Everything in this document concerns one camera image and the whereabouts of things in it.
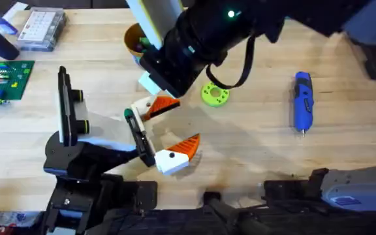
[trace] wooden table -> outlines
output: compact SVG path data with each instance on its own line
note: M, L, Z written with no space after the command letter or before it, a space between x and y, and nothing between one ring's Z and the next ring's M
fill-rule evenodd
M14 25L22 28L28 15L20 12ZM42 166L46 141L57 129L53 97L60 65L74 88L84 90L89 111L105 118L122 117L124 108L148 96L137 82L143 70L123 43L135 22L129 10L67 10L67 16L54 52L21 53L18 60L36 61L27 89L21 101L0 107L0 210L44 210L54 189L55 177ZM264 180L307 178L321 167L376 165L376 82L343 35L326 39L287 21L277 44L261 37L255 48L248 81L232 90L226 105L202 102L208 79L201 74L180 108L149 122L163 146L201 133L192 166L169 177L136 159L112 172L157 181L158 208L195 208L206 189L222 191L229 204L249 206L259 201ZM233 83L244 54L243 42L213 71ZM292 128L297 71L313 77L314 125L305 138Z

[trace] blue rotary tool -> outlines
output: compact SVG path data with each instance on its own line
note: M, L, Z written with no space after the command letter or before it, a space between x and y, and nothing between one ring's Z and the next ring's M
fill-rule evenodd
M304 136L313 124L314 100L310 74L297 72L294 90L294 124Z

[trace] green ring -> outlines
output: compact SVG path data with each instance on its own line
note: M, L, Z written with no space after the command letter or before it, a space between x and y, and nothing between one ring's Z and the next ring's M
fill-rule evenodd
M211 94L211 90L218 89L220 91L220 96L214 97ZM204 85L201 89L201 97L202 100L210 105L211 107L220 107L228 101L228 97L230 96L230 92L226 89L221 89L217 87L213 82L209 82Z

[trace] black cable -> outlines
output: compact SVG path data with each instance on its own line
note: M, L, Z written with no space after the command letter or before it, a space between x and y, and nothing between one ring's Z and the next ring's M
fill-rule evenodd
M243 71L242 71L242 75L240 76L238 82L236 82L236 84L234 84L233 86L229 86L229 85L226 85L226 84L223 84L221 83L212 73L211 71L211 64L209 64L207 66L207 69L206 69L206 74L207 74L207 77L215 84L217 85L218 87L220 87L221 89L232 89L232 88L235 88L235 87L240 87L241 85L243 85L246 80L247 80L247 77L249 76L250 72L251 72L251 69L252 69L252 64L253 64L253 56L254 56L254 53L255 53L255 39L256 39L257 35L255 33L253 33L249 39L247 40L247 44L246 44L246 53L245 53L245 63L244 63L244 66L243 66Z

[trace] gray plastic part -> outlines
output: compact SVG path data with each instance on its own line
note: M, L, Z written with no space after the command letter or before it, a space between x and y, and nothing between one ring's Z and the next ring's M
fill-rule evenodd
M329 170L321 185L322 199L338 208L376 211L376 166Z

